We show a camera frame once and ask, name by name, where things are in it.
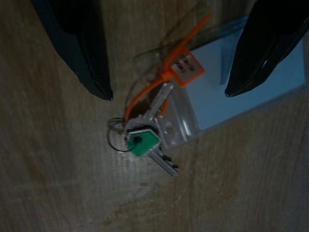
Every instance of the wooden floor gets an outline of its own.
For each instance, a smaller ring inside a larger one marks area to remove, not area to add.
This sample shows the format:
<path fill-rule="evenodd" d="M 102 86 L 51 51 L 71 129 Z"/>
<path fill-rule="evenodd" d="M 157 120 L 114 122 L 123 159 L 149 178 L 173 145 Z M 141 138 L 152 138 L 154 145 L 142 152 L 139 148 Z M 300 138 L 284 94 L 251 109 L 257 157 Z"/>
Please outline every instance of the wooden floor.
<path fill-rule="evenodd" d="M 102 0 L 115 93 L 102 101 L 55 52 L 30 0 L 1 0 L 0 231 L 309 231 L 308 92 L 172 150 L 174 179 L 106 142 L 136 55 L 159 47 L 188 12 L 164 43 L 206 13 L 210 28 L 253 2 Z"/>

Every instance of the orange plastic tag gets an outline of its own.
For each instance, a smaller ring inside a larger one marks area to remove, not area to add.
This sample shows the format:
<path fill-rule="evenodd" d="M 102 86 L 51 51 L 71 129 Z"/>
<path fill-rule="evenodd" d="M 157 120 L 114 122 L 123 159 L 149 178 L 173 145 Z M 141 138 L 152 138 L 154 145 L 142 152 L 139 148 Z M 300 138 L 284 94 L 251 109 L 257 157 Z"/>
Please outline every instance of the orange plastic tag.
<path fill-rule="evenodd" d="M 183 48 L 171 64 L 171 72 L 181 87 L 201 76 L 205 69 L 187 49 Z"/>

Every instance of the key blade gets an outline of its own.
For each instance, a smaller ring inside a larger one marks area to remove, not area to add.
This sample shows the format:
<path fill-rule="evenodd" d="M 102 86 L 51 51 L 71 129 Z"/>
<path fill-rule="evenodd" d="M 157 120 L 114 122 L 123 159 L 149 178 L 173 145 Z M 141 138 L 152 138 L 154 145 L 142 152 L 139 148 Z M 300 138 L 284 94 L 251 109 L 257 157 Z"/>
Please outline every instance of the key blade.
<path fill-rule="evenodd" d="M 166 101 L 173 88 L 174 85 L 172 83 L 163 84 L 157 96 L 151 103 L 150 109 L 144 114 L 143 119 L 149 121 L 153 120 L 153 118 L 158 114 L 159 110 L 161 109 L 161 106 Z"/>
<path fill-rule="evenodd" d="M 173 163 L 167 160 L 163 160 L 163 154 L 159 149 L 154 149 L 148 153 L 150 158 L 152 158 L 158 165 L 161 166 L 165 171 L 167 171 L 172 177 L 178 176 L 178 168 L 173 168 Z"/>

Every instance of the wooden surface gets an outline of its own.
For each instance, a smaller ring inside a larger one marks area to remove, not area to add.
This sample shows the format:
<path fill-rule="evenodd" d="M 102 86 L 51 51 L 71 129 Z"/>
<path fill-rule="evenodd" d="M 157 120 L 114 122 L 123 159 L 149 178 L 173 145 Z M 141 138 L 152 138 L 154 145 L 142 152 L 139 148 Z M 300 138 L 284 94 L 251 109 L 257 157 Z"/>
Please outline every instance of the wooden surface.
<path fill-rule="evenodd" d="M 104 0 L 115 100 L 90 95 L 53 49 L 29 0 L 0 1 L 1 232 L 307 232 L 309 94 L 171 151 L 173 179 L 112 151 L 133 58 L 247 14 L 253 1 Z"/>

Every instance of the metal key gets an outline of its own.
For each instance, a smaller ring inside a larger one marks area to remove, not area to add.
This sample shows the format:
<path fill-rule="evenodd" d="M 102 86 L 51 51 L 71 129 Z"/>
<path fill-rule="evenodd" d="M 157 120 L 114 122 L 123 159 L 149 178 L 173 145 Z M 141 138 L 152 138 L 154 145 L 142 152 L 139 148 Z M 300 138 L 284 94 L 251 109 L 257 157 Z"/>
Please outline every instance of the metal key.
<path fill-rule="evenodd" d="M 157 129 L 157 124 L 155 123 L 154 119 L 160 112 L 163 103 L 166 101 L 173 88 L 174 85 L 172 83 L 163 84 L 157 96 L 150 105 L 150 109 L 143 116 L 138 116 L 127 122 L 125 126 L 125 137 L 128 135 L 128 130 L 138 130 L 138 128 L 143 126 L 151 126 Z M 171 176 L 177 176 L 178 166 L 173 164 L 168 156 L 162 154 L 160 147 L 161 145 L 158 145 L 150 149 L 146 154 Z"/>

